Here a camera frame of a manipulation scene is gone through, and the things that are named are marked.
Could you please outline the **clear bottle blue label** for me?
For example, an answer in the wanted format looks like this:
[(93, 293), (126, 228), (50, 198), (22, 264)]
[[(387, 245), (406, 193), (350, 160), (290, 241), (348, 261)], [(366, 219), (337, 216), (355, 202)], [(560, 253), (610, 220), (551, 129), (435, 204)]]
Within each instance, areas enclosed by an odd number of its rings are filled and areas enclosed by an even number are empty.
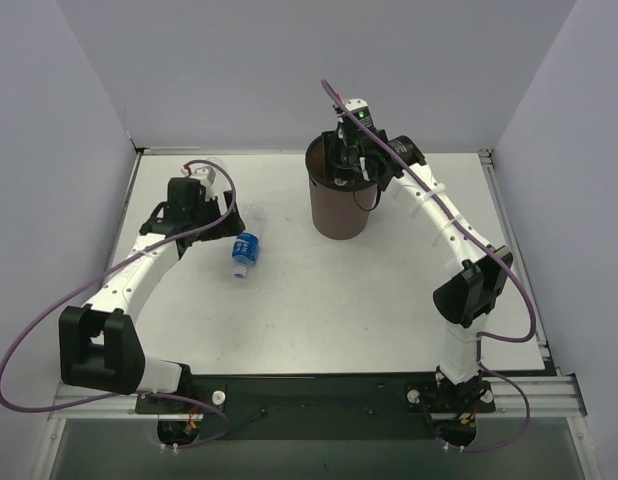
[(247, 205), (242, 220), (245, 228), (233, 244), (231, 258), (234, 264), (234, 277), (244, 279), (256, 265), (265, 226), (265, 212), (257, 205)]

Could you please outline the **clear unlabelled plastic bottle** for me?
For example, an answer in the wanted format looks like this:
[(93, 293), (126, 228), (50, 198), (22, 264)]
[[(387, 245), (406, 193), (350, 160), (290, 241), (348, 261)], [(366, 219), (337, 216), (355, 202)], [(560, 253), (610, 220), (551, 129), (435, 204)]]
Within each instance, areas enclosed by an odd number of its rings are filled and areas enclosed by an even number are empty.
[(230, 190), (230, 184), (224, 175), (224, 172), (228, 173), (225, 162), (219, 157), (208, 157), (207, 161), (213, 163), (211, 169), (215, 173), (213, 181), (213, 191), (217, 196), (220, 196), (224, 191)]

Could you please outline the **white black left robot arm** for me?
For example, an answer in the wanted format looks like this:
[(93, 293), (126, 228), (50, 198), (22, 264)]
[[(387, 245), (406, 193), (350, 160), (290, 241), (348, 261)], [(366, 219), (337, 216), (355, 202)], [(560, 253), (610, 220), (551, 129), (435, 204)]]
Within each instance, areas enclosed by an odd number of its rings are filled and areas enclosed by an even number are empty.
[(110, 393), (158, 392), (172, 411), (193, 402), (187, 366), (148, 356), (135, 323), (162, 277), (196, 242), (237, 236), (244, 223), (231, 191), (220, 191), (210, 168), (167, 185), (167, 197), (139, 229), (122, 268), (81, 307), (59, 317), (64, 384)]

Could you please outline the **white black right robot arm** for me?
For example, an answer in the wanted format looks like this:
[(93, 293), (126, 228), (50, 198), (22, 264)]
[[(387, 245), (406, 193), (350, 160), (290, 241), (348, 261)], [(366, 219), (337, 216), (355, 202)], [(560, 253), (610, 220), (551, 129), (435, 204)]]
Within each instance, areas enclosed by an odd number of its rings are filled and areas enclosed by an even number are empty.
[(322, 136), (321, 180), (340, 192), (372, 189), (388, 196), (419, 223), (449, 276), (433, 292), (446, 321), (439, 375), (452, 385), (466, 385), (479, 375), (479, 333), (502, 293), (513, 255), (473, 230), (415, 143), (406, 136), (388, 139), (375, 127), (365, 101), (355, 99), (334, 111), (336, 127)]

